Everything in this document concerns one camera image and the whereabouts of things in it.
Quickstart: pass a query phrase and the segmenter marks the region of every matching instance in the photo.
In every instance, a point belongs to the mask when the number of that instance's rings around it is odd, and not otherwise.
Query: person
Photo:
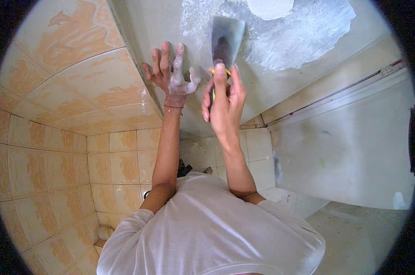
[[[140,209],[126,217],[107,240],[97,274],[311,274],[325,253],[325,240],[287,206],[265,200],[239,146],[239,124],[247,91],[238,67],[227,84],[225,66],[216,64],[204,89],[202,114],[222,146],[227,183],[190,172],[177,178],[179,124],[189,93],[200,79],[184,81],[184,46],[169,69],[169,42],[153,50],[148,80],[166,94],[163,126],[152,188]],[[209,111],[209,92],[215,101]]]

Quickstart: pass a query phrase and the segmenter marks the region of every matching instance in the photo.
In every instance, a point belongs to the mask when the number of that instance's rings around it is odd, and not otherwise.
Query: scraper
[[[212,60],[214,67],[217,63],[224,63],[228,77],[243,40],[245,27],[246,23],[242,20],[221,16],[212,19]],[[215,86],[213,85],[210,90],[209,111],[214,100]]]

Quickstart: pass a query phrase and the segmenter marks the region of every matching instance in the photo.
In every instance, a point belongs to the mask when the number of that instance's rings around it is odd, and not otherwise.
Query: fingers
[[[162,59],[160,60],[160,70],[163,76],[169,76],[169,42],[162,42]]]
[[[214,79],[211,78],[209,80],[209,83],[204,88],[203,91],[203,102],[201,103],[201,114],[203,115],[203,118],[206,122],[210,121],[210,112],[209,112],[209,106],[210,106],[210,89],[212,88],[212,85],[214,84]]]

